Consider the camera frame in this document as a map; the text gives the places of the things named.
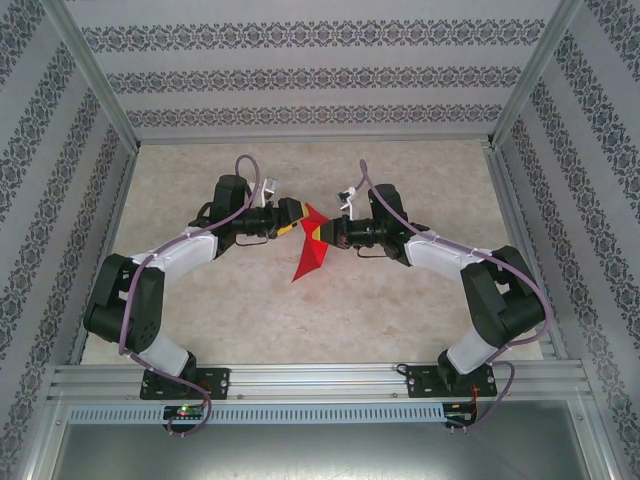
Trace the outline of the aluminium mounting rail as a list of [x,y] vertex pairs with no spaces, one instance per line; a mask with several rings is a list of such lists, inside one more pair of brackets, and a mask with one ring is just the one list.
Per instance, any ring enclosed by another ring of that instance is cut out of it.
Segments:
[[[516,361],[509,400],[569,400],[593,390],[576,360]],[[46,399],[69,404],[137,402],[143,369],[135,365],[79,365],[55,369]],[[233,365],[231,403],[368,402],[408,397],[392,364]]]

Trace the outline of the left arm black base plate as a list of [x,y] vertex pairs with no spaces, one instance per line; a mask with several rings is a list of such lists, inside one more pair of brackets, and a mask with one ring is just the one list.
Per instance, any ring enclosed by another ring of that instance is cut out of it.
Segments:
[[[195,367],[183,379],[205,390],[212,400],[226,400],[230,370]],[[139,396],[142,400],[202,400],[203,394],[193,387],[145,370]]]

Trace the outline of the aluminium side rail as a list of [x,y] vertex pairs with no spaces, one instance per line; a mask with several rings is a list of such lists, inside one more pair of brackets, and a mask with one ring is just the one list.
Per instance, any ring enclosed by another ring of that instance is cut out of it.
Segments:
[[82,360],[88,335],[86,328],[84,327],[85,313],[90,305],[90,300],[93,295],[101,266],[105,258],[109,255],[113,248],[122,216],[122,211],[124,209],[124,205],[134,174],[137,158],[137,153],[132,153],[127,157],[126,165],[121,172],[117,188],[112,198],[112,204],[109,210],[109,216],[107,218],[108,222],[106,224],[103,235],[100,238],[100,249],[98,252],[98,257],[91,276],[89,290],[85,295],[84,303],[82,305],[82,309],[80,310],[78,325],[72,337],[71,348],[68,351],[68,357],[65,360],[66,365],[78,365]]
[[504,164],[501,152],[494,149],[489,142],[483,143],[482,150],[509,240],[522,254],[551,311],[550,320],[547,322],[548,327],[546,333],[542,335],[542,328],[536,328],[539,341],[543,343],[541,347],[543,356],[545,359],[568,360],[569,355],[567,354],[557,326],[555,311],[547,295],[546,285],[534,254],[534,248],[529,238],[525,218],[522,214],[508,169]]

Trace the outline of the aluminium frame post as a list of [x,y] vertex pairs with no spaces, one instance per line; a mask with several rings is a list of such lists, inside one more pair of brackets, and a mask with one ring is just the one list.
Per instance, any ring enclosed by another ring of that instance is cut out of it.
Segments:
[[559,1],[484,148],[495,150],[504,142],[582,3],[583,0]]
[[89,87],[130,154],[138,154],[140,140],[122,108],[106,74],[100,67],[65,0],[39,0],[46,15],[64,41]]

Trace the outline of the grey metal sheet panel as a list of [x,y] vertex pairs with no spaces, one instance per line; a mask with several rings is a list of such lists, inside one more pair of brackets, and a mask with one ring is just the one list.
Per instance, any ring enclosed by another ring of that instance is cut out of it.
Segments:
[[448,433],[439,425],[157,426],[67,431],[53,480],[590,480],[573,439]]

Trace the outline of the aluminium frame beam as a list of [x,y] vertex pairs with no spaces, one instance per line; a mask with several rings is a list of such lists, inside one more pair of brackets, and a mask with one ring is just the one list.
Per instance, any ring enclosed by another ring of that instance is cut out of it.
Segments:
[[48,400],[37,424],[35,435],[27,445],[27,455],[17,480],[52,480],[63,443],[69,406],[61,398]]
[[623,480],[594,400],[567,402],[590,480]]

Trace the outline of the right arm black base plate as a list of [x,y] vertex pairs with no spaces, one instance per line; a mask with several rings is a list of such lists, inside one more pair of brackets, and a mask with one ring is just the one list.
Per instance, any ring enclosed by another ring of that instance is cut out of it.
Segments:
[[493,369],[483,365],[473,372],[458,376],[453,384],[446,383],[437,365],[409,365],[405,380],[410,398],[496,397],[497,386]]

